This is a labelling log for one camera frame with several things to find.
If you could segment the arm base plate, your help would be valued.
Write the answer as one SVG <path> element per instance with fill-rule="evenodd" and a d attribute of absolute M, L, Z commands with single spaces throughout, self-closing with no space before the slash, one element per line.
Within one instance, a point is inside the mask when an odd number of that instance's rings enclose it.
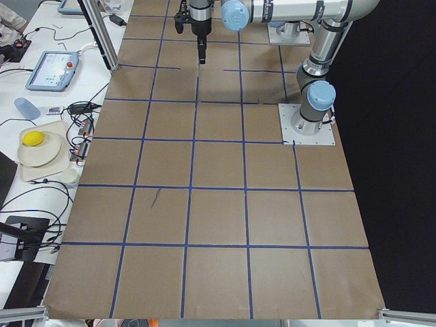
<path fill-rule="evenodd" d="M 309 46 L 309 26 L 303 21 L 270 22 L 268 37 L 270 44 Z"/>
<path fill-rule="evenodd" d="M 319 122 L 309 122 L 300 115 L 300 104 L 279 104 L 279 118 L 284 144 L 309 146 L 334 146 L 328 114 Z"/>

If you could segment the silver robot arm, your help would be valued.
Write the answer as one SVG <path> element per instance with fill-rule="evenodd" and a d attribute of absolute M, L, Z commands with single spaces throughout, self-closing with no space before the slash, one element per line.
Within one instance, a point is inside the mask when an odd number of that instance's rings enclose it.
<path fill-rule="evenodd" d="M 281 37 L 297 37 L 302 32 L 312 32 L 313 30 L 311 27 L 307 27 L 303 21 L 270 22 L 268 26 Z"/>
<path fill-rule="evenodd" d="M 326 82 L 335 52 L 349 24 L 364 18 L 377 1 L 222 1 L 221 17 L 225 27 L 241 31 L 249 23 L 317 21 L 321 24 L 309 57 L 297 70 L 302 104 L 292 116 L 292 127 L 302 135 L 315 135 L 336 97 Z"/>

